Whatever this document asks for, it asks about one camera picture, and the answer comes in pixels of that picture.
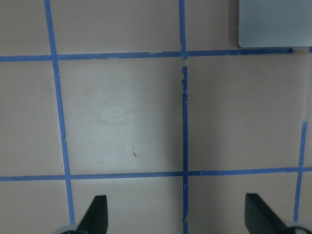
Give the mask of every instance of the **blue painter's tape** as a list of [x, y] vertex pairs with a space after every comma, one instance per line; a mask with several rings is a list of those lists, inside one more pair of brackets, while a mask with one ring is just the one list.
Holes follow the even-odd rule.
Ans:
[[49, 61], [51, 55], [0, 56], [0, 62]]
[[263, 55], [263, 54], [291, 54], [292, 48], [273, 48], [273, 49], [244, 49], [244, 50], [206, 50], [189, 51], [188, 56], [226, 56], [226, 55]]
[[187, 66], [182, 69], [182, 121], [183, 121], [183, 171], [188, 171], [188, 99], [187, 99]]
[[187, 215], [189, 212], [189, 185], [188, 181], [184, 182], [183, 186], [183, 223], [187, 223]]
[[304, 167], [302, 168], [302, 172], [312, 172], [312, 167]]
[[181, 56], [187, 59], [185, 32], [185, 0], [179, 0]]
[[64, 175], [29, 175], [0, 177], [0, 181], [65, 180]]
[[302, 169], [303, 169], [303, 164], [304, 164], [304, 152], [305, 152], [305, 146], [306, 146], [307, 127], [308, 127], [308, 123], [304, 121], [302, 123], [302, 128], [301, 128], [298, 176], [297, 176], [296, 192], [295, 192], [294, 206], [293, 206], [293, 221], [294, 222], [298, 222], [298, 216], [299, 216], [300, 191], [301, 191], [301, 181], [302, 181], [302, 171], [303, 171]]
[[146, 177], [171, 177], [183, 176], [183, 172], [146, 172], [146, 173], [121, 173], [98, 175], [71, 175], [71, 179], [114, 179], [114, 178], [146, 178]]
[[74, 224], [75, 223], [74, 204], [73, 204], [72, 186], [71, 186], [71, 178], [70, 178], [67, 143], [65, 140], [66, 131], [65, 131], [63, 102], [62, 102], [62, 94], [61, 94], [60, 78], [59, 78], [59, 63], [57, 59], [57, 50], [56, 50], [54, 30], [53, 30], [50, 0], [44, 0], [44, 8], [45, 8], [45, 15], [46, 15], [46, 20], [47, 20], [50, 49], [51, 49], [51, 55], [52, 55], [52, 64], [53, 64], [53, 69], [54, 69], [55, 90], [56, 90], [57, 105], [58, 105], [58, 119], [59, 119], [62, 151], [63, 151], [63, 163], [64, 163], [65, 182], [66, 182], [67, 201], [68, 201], [68, 212], [69, 212], [70, 223]]
[[297, 167], [285, 168], [267, 168], [267, 169], [246, 169], [246, 170], [229, 170], [229, 171], [191, 171], [189, 176], [234, 176], [234, 175], [252, 175], [267, 173], [286, 173], [298, 172]]
[[133, 53], [57, 55], [58, 60], [175, 58], [175, 57], [180, 57], [180, 56], [181, 56], [180, 52], [159, 52], [159, 53], [133, 52]]
[[189, 232], [189, 224], [183, 223], [183, 234], [187, 234]]
[[189, 211], [188, 187], [188, 99], [187, 99], [187, 66], [182, 68], [182, 120], [183, 120], [183, 233], [187, 234], [187, 216]]

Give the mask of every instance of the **blue tape grid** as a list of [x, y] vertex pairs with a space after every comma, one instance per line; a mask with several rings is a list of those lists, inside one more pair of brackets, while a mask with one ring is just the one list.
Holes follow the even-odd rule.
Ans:
[[17, 61], [52, 61], [56, 84], [56, 96], [58, 105], [58, 117], [60, 124], [61, 144], [63, 151], [64, 174], [65, 175], [38, 175], [38, 176], [8, 176], [0, 177], [0, 181], [32, 181], [32, 180], [65, 180], [68, 210], [71, 224], [75, 223], [74, 206], [72, 198], [71, 180], [75, 179], [105, 179], [105, 178], [138, 178], [138, 177], [163, 177], [182, 176], [183, 177], [183, 233], [188, 233], [187, 213], [188, 213], [188, 176], [230, 176], [230, 175], [251, 175], [266, 173], [298, 173], [293, 220], [298, 221], [301, 180], [303, 172], [312, 172], [312, 167], [303, 167], [304, 150], [306, 141], [307, 123], [303, 122], [300, 144], [300, 156], [298, 167], [292, 168], [269, 168], [269, 169], [246, 169], [229, 171], [188, 171], [188, 126], [187, 126], [187, 67], [183, 67], [183, 171], [182, 172], [156, 172], [156, 173], [125, 173], [125, 174], [99, 174], [99, 175], [71, 175], [66, 143], [65, 121], [63, 114], [62, 96], [59, 77], [59, 60], [78, 59], [135, 59], [135, 58], [175, 58], [182, 57], [205, 57], [205, 56], [240, 56], [240, 55], [261, 55], [261, 54], [290, 54], [292, 48], [268, 48], [268, 49], [240, 49], [240, 50], [208, 50], [208, 51], [187, 51], [186, 30], [185, 30], [185, 0], [179, 0], [180, 15], [180, 52], [133, 52], [133, 53], [99, 53], [99, 54], [68, 54], [58, 55], [53, 30], [52, 13], [50, 0], [44, 0], [51, 55], [34, 56], [0, 56], [0, 62]]
[[61, 136], [61, 143], [62, 143], [62, 152], [63, 152], [63, 163], [64, 163], [64, 172], [65, 172], [69, 220], [71, 224], [74, 224], [75, 223], [74, 204], [73, 204], [72, 184], [71, 184], [70, 169], [69, 169], [67, 143], [65, 139], [66, 131], [65, 131], [62, 93], [61, 93], [60, 78], [59, 78], [59, 62], [57, 58], [57, 49], [56, 49], [56, 44], [55, 44], [55, 39], [54, 39], [51, 6], [50, 6], [49, 0], [44, 0], [44, 8], [45, 8], [45, 15], [46, 15], [46, 20], [47, 20], [50, 49], [51, 49], [51, 55], [52, 55], [52, 64], [53, 64], [53, 70], [54, 70], [55, 91], [56, 91], [57, 105], [58, 105], [58, 120], [59, 120], [60, 136]]

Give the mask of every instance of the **scuff mark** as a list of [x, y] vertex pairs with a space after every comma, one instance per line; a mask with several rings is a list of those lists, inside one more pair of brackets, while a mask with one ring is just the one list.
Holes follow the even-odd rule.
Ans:
[[99, 115], [94, 115], [94, 117], [98, 120], [98, 122], [97, 122], [97, 123], [94, 123], [94, 124], [91, 124], [91, 125], [88, 125], [87, 128], [92, 127], [92, 126], [95, 126], [95, 125], [99, 125], [99, 124], [108, 124], [107, 122], [109, 122], [110, 120], [117, 119], [117, 118], [119, 118], [119, 117], [122, 117], [122, 116], [124, 116], [124, 115], [127, 115], [127, 114], [129, 114], [131, 111], [133, 111], [134, 109], [135, 109], [135, 108], [132, 108], [132, 109], [130, 109], [130, 110], [128, 110], [128, 111], [126, 111], [126, 112], [120, 114], [120, 115], [117, 115], [117, 116], [115, 116], [115, 117], [108, 118], [108, 119], [101, 119], [101, 118], [99, 117]]
[[133, 147], [133, 145], [131, 145], [131, 146], [132, 146], [133, 156], [134, 156], [134, 157], [137, 157], [135, 148]]

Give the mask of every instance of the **floor tile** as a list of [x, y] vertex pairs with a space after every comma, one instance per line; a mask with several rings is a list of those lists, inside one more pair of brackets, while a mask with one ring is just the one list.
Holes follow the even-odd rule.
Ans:
[[59, 54], [180, 51], [178, 1], [54, 0]]
[[282, 220], [293, 219], [297, 173], [189, 178], [190, 234], [247, 234], [245, 194], [258, 193]]
[[189, 59], [190, 170], [296, 167], [310, 55]]
[[2, 233], [54, 233], [69, 224], [65, 181], [0, 182]]
[[94, 196], [107, 195], [108, 233], [182, 233], [182, 178], [74, 180], [80, 222]]
[[0, 176], [64, 174], [52, 63], [0, 63], [0, 74]]
[[72, 174], [181, 171], [180, 58], [62, 61]]
[[312, 172], [305, 172], [302, 175], [300, 205], [299, 205], [299, 223], [312, 230]]
[[186, 0], [187, 49], [238, 49], [238, 0]]
[[50, 54], [42, 0], [2, 0], [0, 21], [0, 56]]

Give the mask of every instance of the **gray panel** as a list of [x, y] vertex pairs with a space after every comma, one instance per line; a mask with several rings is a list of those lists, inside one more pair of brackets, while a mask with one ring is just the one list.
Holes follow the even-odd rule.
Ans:
[[240, 0], [241, 47], [312, 46], [311, 0]]

